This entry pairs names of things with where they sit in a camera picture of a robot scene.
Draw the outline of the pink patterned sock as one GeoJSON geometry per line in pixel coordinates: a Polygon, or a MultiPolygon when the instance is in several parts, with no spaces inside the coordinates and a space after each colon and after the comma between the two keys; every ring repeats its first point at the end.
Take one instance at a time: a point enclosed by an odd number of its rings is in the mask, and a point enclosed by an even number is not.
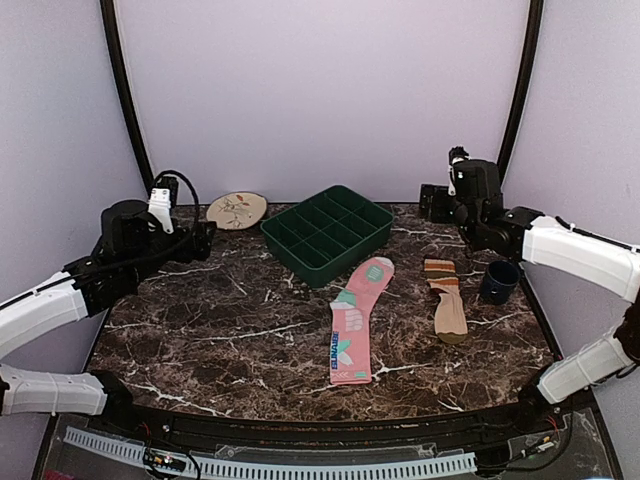
{"type": "Polygon", "coordinates": [[[332,385],[372,381],[370,317],[394,272],[395,266],[390,259],[372,257],[356,268],[346,286],[330,303],[329,375],[332,385]]]}

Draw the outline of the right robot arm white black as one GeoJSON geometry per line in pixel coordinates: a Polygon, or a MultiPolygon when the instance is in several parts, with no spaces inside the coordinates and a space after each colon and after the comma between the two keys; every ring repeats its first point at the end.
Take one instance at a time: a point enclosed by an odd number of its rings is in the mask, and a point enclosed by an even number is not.
{"type": "Polygon", "coordinates": [[[467,246],[516,262],[552,267],[609,290],[629,302],[622,323],[579,352],[556,361],[523,388],[510,413],[521,434],[534,432],[549,405],[639,365],[639,248],[577,228],[528,207],[503,205],[497,164],[456,148],[445,186],[424,184],[421,214],[457,226],[467,246]]]}

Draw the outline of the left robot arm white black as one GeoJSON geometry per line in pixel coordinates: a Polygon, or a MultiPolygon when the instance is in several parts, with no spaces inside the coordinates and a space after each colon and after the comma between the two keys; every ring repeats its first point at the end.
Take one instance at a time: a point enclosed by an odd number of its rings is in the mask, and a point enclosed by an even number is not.
{"type": "MultiPolygon", "coordinates": [[[[168,200],[124,200],[101,214],[101,235],[92,252],[44,283],[2,303],[1,355],[7,357],[59,327],[95,317],[167,262],[203,261],[217,226],[196,218],[174,224],[168,200]]],[[[128,388],[111,372],[57,374],[1,366],[1,413],[101,416],[120,436],[141,427],[128,388]]]]}

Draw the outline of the beige floral plate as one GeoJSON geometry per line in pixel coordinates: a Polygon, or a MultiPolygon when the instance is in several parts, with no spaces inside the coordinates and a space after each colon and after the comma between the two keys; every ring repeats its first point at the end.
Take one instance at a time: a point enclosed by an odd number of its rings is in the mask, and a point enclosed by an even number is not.
{"type": "Polygon", "coordinates": [[[267,213],[265,197],[253,192],[232,192],[214,200],[206,212],[206,220],[220,230],[246,230],[256,225],[267,213]]]}

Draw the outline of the dark blue mug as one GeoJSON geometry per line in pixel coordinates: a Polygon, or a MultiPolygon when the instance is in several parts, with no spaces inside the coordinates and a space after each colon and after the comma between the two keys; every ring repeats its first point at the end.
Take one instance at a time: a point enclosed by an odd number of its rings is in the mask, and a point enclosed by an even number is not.
{"type": "Polygon", "coordinates": [[[491,262],[480,284],[480,298],[492,305],[504,305],[520,281],[518,267],[509,261],[491,262]]]}

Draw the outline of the green divided organizer tray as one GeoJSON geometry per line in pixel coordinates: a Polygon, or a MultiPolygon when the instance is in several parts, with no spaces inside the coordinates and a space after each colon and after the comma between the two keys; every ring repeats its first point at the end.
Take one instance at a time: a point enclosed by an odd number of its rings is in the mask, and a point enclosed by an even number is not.
{"type": "Polygon", "coordinates": [[[317,289],[382,248],[393,220],[388,209],[334,185],[264,220],[260,229],[272,256],[317,289]]]}

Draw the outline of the beige striped sock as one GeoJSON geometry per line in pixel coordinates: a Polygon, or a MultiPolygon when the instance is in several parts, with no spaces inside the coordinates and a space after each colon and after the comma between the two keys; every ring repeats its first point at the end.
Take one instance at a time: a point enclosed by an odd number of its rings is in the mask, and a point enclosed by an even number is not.
{"type": "Polygon", "coordinates": [[[446,344],[463,342],[468,336],[468,326],[454,262],[425,259],[424,272],[431,292],[439,296],[434,313],[435,334],[446,344]]]}

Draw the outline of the small circuit board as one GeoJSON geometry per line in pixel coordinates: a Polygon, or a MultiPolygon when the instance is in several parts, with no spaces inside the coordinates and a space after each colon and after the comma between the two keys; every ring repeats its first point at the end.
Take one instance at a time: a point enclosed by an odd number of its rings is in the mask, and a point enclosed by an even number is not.
{"type": "Polygon", "coordinates": [[[153,472],[183,473],[187,466],[183,459],[156,449],[146,449],[142,461],[153,472]]]}

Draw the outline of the right black frame post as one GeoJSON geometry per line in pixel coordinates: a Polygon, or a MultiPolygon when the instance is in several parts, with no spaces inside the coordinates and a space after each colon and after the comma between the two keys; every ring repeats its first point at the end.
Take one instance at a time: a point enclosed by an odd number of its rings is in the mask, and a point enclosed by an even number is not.
{"type": "Polygon", "coordinates": [[[524,113],[537,52],[543,11],[543,0],[529,1],[526,29],[514,93],[497,158],[497,166],[501,179],[506,177],[524,113]]]}

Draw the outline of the black frame post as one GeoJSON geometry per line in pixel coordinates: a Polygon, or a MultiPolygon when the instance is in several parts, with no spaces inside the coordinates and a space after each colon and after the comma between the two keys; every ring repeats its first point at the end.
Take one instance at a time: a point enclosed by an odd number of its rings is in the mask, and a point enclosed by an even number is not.
{"type": "Polygon", "coordinates": [[[100,0],[100,11],[104,37],[107,44],[112,75],[118,95],[122,116],[134,155],[135,164],[143,186],[149,190],[154,174],[148,158],[142,131],[131,92],[124,51],[118,28],[116,3],[113,0],[100,0]]]}
{"type": "Polygon", "coordinates": [[[543,11],[543,0],[529,1],[526,29],[514,93],[497,158],[497,166],[501,179],[506,177],[524,113],[537,52],[543,11]]]}

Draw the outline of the black front table rail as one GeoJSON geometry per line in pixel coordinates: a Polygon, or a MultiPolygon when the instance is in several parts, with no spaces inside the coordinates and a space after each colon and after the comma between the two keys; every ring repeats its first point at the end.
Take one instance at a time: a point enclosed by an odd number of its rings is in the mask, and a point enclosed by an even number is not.
{"type": "Polygon", "coordinates": [[[534,430],[517,422],[515,404],[457,414],[392,420],[285,422],[204,416],[137,406],[137,421],[104,428],[136,439],[212,450],[229,444],[248,447],[320,448],[399,446],[411,441],[442,440],[449,445],[500,443],[534,430]]]}

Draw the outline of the left black frame post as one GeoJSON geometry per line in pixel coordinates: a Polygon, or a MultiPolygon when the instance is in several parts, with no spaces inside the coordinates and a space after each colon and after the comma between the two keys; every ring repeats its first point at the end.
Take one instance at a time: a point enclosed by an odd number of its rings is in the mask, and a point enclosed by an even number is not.
{"type": "Polygon", "coordinates": [[[131,92],[124,51],[118,28],[116,3],[113,0],[100,0],[100,11],[104,37],[107,44],[112,75],[118,95],[122,116],[134,155],[135,164],[143,186],[149,190],[154,174],[148,158],[142,131],[131,92]]]}

